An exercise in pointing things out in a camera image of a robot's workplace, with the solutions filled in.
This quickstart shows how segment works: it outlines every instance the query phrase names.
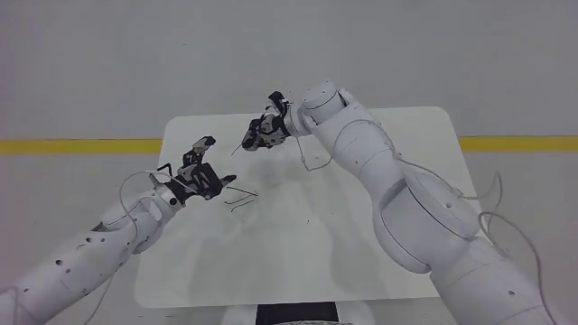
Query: black base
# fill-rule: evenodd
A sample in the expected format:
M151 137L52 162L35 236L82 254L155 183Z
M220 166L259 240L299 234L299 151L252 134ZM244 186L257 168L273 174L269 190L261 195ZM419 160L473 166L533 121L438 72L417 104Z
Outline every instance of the black base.
M302 320L339 321L335 302L258 305L255 325L274 325Z

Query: wire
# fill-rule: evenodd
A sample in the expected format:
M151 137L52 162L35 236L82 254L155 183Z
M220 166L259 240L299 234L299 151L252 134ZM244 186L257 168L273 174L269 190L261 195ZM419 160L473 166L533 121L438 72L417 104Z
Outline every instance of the wire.
M329 161L327 161L326 163L322 164L321 166L318 167L313 167L313 168L309 168L309 166L307 166L307 163L305 161L305 156L303 154L303 148L301 147L301 143L299 142L299 138L295 137L295 140L297 141L297 146L299 147L299 153L301 154L301 162L303 163L303 166L305 167L305 170L307 170L308 172L313 172L316 170L320 170L321 168L327 167L331 161L333 161L333 155L335 154L335 147L337 146L337 142L340 139L341 134L343 133L343 131L350 125L353 125L354 123L359 123L359 122L363 122L363 123L368 123L370 125L374 125L375 127L377 127L379 129L379 131L381 131L381 133L385 136L385 138L387 139L388 145L391 148L392 154L394 156L395 159L397 159L398 161L400 161L401 163L405 163L407 165L410 165L412 167L415 167L417 169L420 169L422 171L428 172L430 174L432 174L435 178L437 178L438 180L440 180L448 189L450 189L452 192L455 192L458 194L458 197L465 199L465 200L479 200L482 199L486 196L488 196L490 193L493 192L494 190L494 186L496 183L496 179L498 179L499 181L499 185L500 185L500 201L501 201L501 184L502 184L502 179L501 179L501 175L499 174L499 172L496 172L496 174L494 175L494 180L492 182L492 185L490 186L490 188L481 196L465 196L463 194L463 192L455 187L453 187L448 181L446 181L442 176L440 176L437 172L430 170L427 167L424 167L422 165L419 165L417 163L414 162L410 162L408 160L405 160L404 158L402 158L401 153L397 151L396 149L396 145L394 144L394 141L391 139L391 137L387 134L387 131L384 129L384 127L379 124L376 123L373 120L370 119L365 119L365 118L359 118L359 119L355 119L349 123L347 123L344 127L342 127L342 129L337 133L337 136L335 137L335 142L333 142L333 147L331 148L331 152L330 152L330 158Z
M138 226L136 225L136 221L135 219L132 217L132 215L130 214L130 212L128 211L128 209L126 208L125 203L123 202L123 188L125 187L125 184L128 180L130 180L131 178L135 177L138 174L143 174L143 173L150 173L150 174L162 174L163 176L169 177L170 179L176 181L177 183L179 183L181 186L183 186L185 189L191 190L192 192L196 193L195 190L193 190L191 187L187 186L186 184L182 183L181 181L175 179L173 176L166 174L164 172L159 172L159 171L140 171L140 172L135 172L131 175L129 175L128 177L126 177L122 183L120 184L120 187L118 188L118 200L120 201L120 206L123 208L123 211L126 213L126 216L131 220L131 222L133 223L133 226L135 227L135 236L133 237L133 239L131 240L131 243L134 244L135 241L138 239ZM137 199L135 202L138 203L141 200L144 199L151 199L152 201L154 201L154 198L152 196L143 196L139 199ZM117 272L114 272L110 278L108 279L107 282L107 286L105 287L105 291L102 293L102 295L100 295L100 299L98 300L97 306L94 308L94 311L90 314L89 318L84 322L84 325L88 325L89 322L92 321L92 319L94 318L94 316L96 315L98 309L100 308L100 305L102 304L103 300L105 299L105 296L107 295L108 292L108 288L110 287L110 284L112 284L112 279L115 277L115 274L117 274Z
M234 208L231 209L231 213L233 213L233 210L236 209L237 207L245 206L245 205L247 205L248 203L253 202L254 200L255 200L255 199L248 200L248 201L245 202L245 203L241 203L240 205L235 206Z
M115 277L115 274L117 274L117 273L115 272L108 279L107 287L105 287L105 291L102 293L102 295L100 295L100 300L98 300L97 307L94 308L94 311L90 314L89 318L84 322L84 325L89 325L89 322L92 321L92 318L94 318L94 315L97 314L97 311L100 308L100 304L102 303L103 300L105 300L105 295L108 293L108 288L110 287L110 284L112 284L112 279Z
M537 275L538 275L538 292L540 293L540 299L542 300L542 304L544 305L544 310L545 310L546 314L548 315L548 317L550 318L550 321L554 325L557 325L556 321L554 320L554 316L552 316L552 312L550 311L550 307L548 306L548 304L545 300L544 286L543 286L543 280L542 280L542 260L540 259L540 254L538 254L538 251L536 250L536 246L534 245L532 240L530 240L530 238L524 233L524 231L522 231L522 229L520 227L518 227L511 220L507 219L506 217L504 217L504 216L502 216L499 213L494 212L494 211L482 211L478 215L478 224L480 225L481 231L484 233L484 235L486 235L486 237L489 239L489 241L491 241L491 243L495 247L500 248L497 245L496 241L494 241L493 238L491 238L491 236L489 234L489 230L484 227L484 224L482 221L483 217L487 216L487 215L491 215L492 217L499 218L502 221L506 222L508 225L510 225L512 228L514 228L520 234L520 236L522 236L524 238L524 240L526 241L526 243L528 244L528 246L530 247L530 249L534 253L534 257L536 258L536 271L537 271Z

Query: small black object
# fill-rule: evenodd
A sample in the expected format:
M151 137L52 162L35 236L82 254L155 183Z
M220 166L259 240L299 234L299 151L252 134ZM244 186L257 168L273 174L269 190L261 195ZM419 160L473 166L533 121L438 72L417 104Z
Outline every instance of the small black object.
M256 307L256 325L306 320L339 321L335 302L275 303Z
M169 174L170 174L171 177L172 177L172 167L171 167L171 164L170 164L170 163L165 163L164 165L162 165L161 167L157 168L156 170L157 170L158 172L160 172L160 171L164 170L165 168L168 168L168 169L169 169Z
M269 95L269 100L273 103L273 105L277 108L282 116L284 116L284 112L286 111L286 106L283 103L284 99L285 97L283 97L283 94L281 94L281 92L278 90Z

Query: cable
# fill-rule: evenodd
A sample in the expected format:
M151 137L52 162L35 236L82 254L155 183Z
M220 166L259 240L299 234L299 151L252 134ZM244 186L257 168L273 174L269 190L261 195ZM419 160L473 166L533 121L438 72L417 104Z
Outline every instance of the cable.
M235 206L234 208L231 209L231 213L233 213L233 211L234 211L237 207L245 206L245 205L247 205L248 203L251 203L251 202L253 202L253 201L255 201L255 199L248 200L247 202L244 202L244 203L241 203L240 205Z
M135 172L131 175L129 175L128 177L126 177L122 183L120 184L120 187L118 188L118 200L120 201L120 206L123 208L123 211L126 213L126 216L131 220L131 222L133 223L133 226L135 227L135 236L133 237L133 239L131 240L131 243L134 244L135 241L138 239L138 226L136 225L136 221L135 219L131 216L130 212L128 211L128 209L125 206L125 203L123 202L123 188L125 187L126 182L135 177L138 174L143 174L143 173L151 173L151 174L162 174L163 176L169 177L170 179L176 181L177 183L179 183L181 186L183 186L185 189L191 190L192 192L196 193L195 190L193 190L191 187L187 186L186 184L182 183L181 181L175 179L173 176L166 174L164 172L158 172L158 171L139 171L139 172ZM152 196L143 196L139 199L137 199L135 202L138 203L141 200L144 199L151 199L152 201L154 201L154 198ZM102 304L103 300L105 299L105 296L107 295L108 292L108 288L110 287L110 284L112 284L112 279L115 277L115 274L117 274L117 272L114 272L111 276L110 279L108 279L108 283L107 286L105 287L105 291L102 293L102 295L100 295L100 299L98 300L97 306L94 308L94 311L90 314L89 318L84 322L84 325L88 325L89 322L92 321L92 318L94 318L94 316L96 315L98 309L100 308L100 305Z
M509 219L505 218L504 216L500 215L499 213L496 212L496 210L498 209L501 201L502 201L502 197L503 197L503 183L502 183L502 177L501 174L499 172L496 172L496 174L494 175L494 178L492 180L492 184L489 187L488 190L486 190L482 195L480 196L465 196L463 194L463 192L461 192L461 190L453 187L448 181L446 181L442 176L440 176L438 173L436 173L435 171L432 171L422 165L419 165L417 163L413 163L413 162L409 162L407 160L404 160L403 158L401 158L401 154L396 150L396 147L393 143L393 141L391 140L391 138L389 137L389 135L387 134L386 130L378 123L372 121L372 120L368 120L368 119L356 119L353 120L349 123L347 123L337 134L337 137L335 137L335 142L333 143L333 147L331 149L331 153L330 153L330 159L329 161L327 161L326 163L322 164L321 166L318 167L314 167L314 168L309 168L307 166L307 164L305 163L305 156L303 155L303 149L301 147L301 144L299 142L299 138L295 137L295 139L297 140L297 145L299 146L299 152L301 154L301 162L303 163L303 166L305 167L305 169L308 172L312 172L315 170L319 170L323 167L328 166L331 161L333 160L333 154L335 153L335 147L337 145L337 141L339 140L341 134L343 133L343 131L345 130L345 128L347 128L349 125L352 125L354 123L357 122L367 122L371 125L376 126L386 137L387 141L389 142L389 145L391 147L392 153L394 158L396 158L398 161L400 161L401 163L405 163L408 164L412 167L418 168L420 170L426 171L430 174L432 174L434 177L436 177L437 179L439 179L441 182L443 182L450 190L452 191L457 191L458 192L458 197L465 199L465 200L479 200L479 199L483 199L488 197L494 190L496 182L498 182L499 184L499 198L498 201L496 203L496 206L494 207L493 211L482 211L479 215L478 215L478 223L480 224L480 228L482 230L482 232L484 233L484 235L486 235L486 237L489 239L489 241L491 241L491 243L496 246L497 248L499 248L499 246L496 245L496 242L491 238L490 234L489 234L489 224L491 222L491 220L493 219L493 217L497 217L497 218L501 218L502 220L504 220L507 224L509 224L511 227L513 227L528 243L528 245L530 246L530 248L532 249L532 252L534 253L534 256L536 258L536 267L537 267L537 273L538 273L538 291L540 293L540 298L542 300L542 303L544 304L544 309L545 312L547 313L548 317L550 318L550 321L554 324L557 325L557 323L554 320L554 317L552 316L552 312L550 312L550 308L548 307L546 301L545 301L545 296L544 296L544 289L542 286L542 262L540 260L540 255L538 254L536 247L534 246L534 244L532 243L532 241L526 236L526 234L516 225L514 224L512 221L510 221ZM490 218L488 220L488 228L485 228L483 226L482 223L482 219L484 216L490 215Z
M437 178L438 180L440 180L448 189L450 189L452 192L456 192L458 194L458 197L465 199L465 200L479 200L482 199L486 196L488 196L491 192L493 192L495 183L496 183L496 179L499 180L499 184L500 184L500 201L501 201L501 183L502 183L502 179L501 179L501 175L499 174L499 172L496 172L496 174L494 175L494 180L492 182L492 185L490 186L490 188L481 196L465 196L463 194L463 192L455 187L453 187L448 181L446 181L442 176L440 176L437 172L430 170L427 167L424 167L422 165L419 165L417 163L413 163L410 162L408 160L405 160L401 157L401 154L397 151L396 149L396 145L394 144L394 141L391 139L391 137L387 134L386 130L383 128L383 126L379 123L376 123L375 121L372 121L370 119L365 119L365 118L360 118L360 119L355 119L349 123L347 123L338 133L337 136L335 137L335 142L333 142L333 147L331 148L331 152L330 152L330 158L329 161L327 161L326 163L322 164L321 166L318 167L313 167L313 168L309 168L309 166L307 166L307 163L305 161L305 156L303 154L303 148L301 147L301 143L299 142L299 137L295 137L295 140L297 141L297 146L299 147L299 153L301 154L301 162L303 163L303 166L305 167L305 170L307 170L308 172L313 172L316 170L320 170L321 168L327 167L331 161L333 161L333 154L335 153L335 147L337 146L337 141L340 139L341 134L343 133L343 131L345 130L345 128L347 128L348 126L354 124L354 123L358 123L358 122L364 122L364 123L369 123L370 125L374 125L375 127L377 127L381 133L386 137L388 145L391 147L391 151L392 154L394 156L395 159L397 159L398 161L400 161L401 163L405 163L407 165L410 165L412 167L415 167L417 169L420 169L422 171L428 172L430 174L432 174L435 178Z
M548 315L548 317L550 318L550 321L554 325L557 325L556 321L554 320L554 316L552 316L552 312L550 311L550 307L548 306L548 304L545 300L544 288L543 288L543 282L542 282L542 260L540 259L540 254L538 254L538 251L536 250L536 246L534 245L532 240L530 240L530 238L524 233L524 231L522 231L522 229L520 227L518 227L511 220L507 219L506 217L504 217L504 216L502 216L499 213L494 212L494 211L482 211L478 215L478 224L480 225L481 231L484 233L484 235L486 235L486 237L489 239L489 241L491 241L491 243L495 247L500 248L498 245L496 245L497 244L496 241L494 241L493 238L491 238L491 236L489 235L489 231L484 227L484 224L482 221L483 217L487 216L487 215L491 215L492 217L500 218L501 220L506 222L508 225L510 225L512 228L514 228L520 234L520 236L522 236L524 238L524 240L526 241L526 243L528 244L528 246L530 247L530 249L534 253L534 257L536 258L536 271L537 271L537 275L538 275L538 292L540 293L540 299L542 300L542 304L544 305L544 310L545 310L546 314Z
M97 314L97 311L100 308L100 304L102 303L103 300L105 300L105 295L108 293L108 288L110 287L110 284L112 284L112 279L115 277L116 274L117 273L115 272L108 279L107 287L105 287L105 291L102 293L102 295L100 295L100 300L98 300L97 307L94 308L94 311L90 314L89 318L84 322L84 325L89 325L89 322L92 321L92 318L94 318L94 315Z

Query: yellow line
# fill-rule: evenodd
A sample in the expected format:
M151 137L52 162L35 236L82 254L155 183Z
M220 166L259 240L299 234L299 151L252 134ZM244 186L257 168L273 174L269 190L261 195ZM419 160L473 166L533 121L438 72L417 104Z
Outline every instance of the yellow line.
M0 141L0 155L158 154L162 139L33 139Z
M34 139L0 141L0 155L154 154L163 140L149 139ZM578 136L460 137L466 153L578 153Z
M464 152L539 153L578 152L578 136L476 136L460 137Z

